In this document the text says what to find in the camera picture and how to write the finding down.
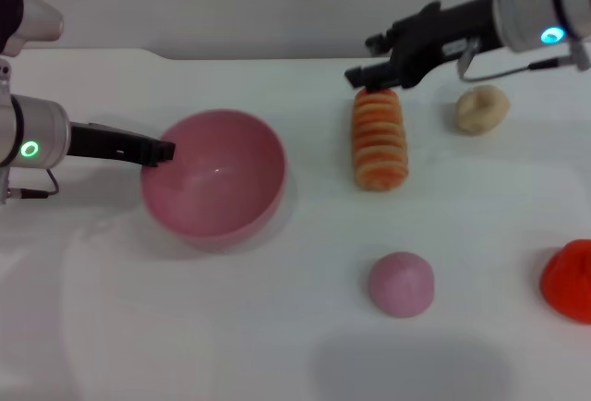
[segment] toy bread roll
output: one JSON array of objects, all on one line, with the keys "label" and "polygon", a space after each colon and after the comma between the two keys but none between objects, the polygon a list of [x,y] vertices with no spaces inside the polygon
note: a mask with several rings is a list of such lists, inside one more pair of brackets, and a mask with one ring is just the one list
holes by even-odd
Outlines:
[{"label": "toy bread roll", "polygon": [[403,114],[390,90],[355,97],[352,119],[355,180],[366,190],[386,191],[408,176]]}]

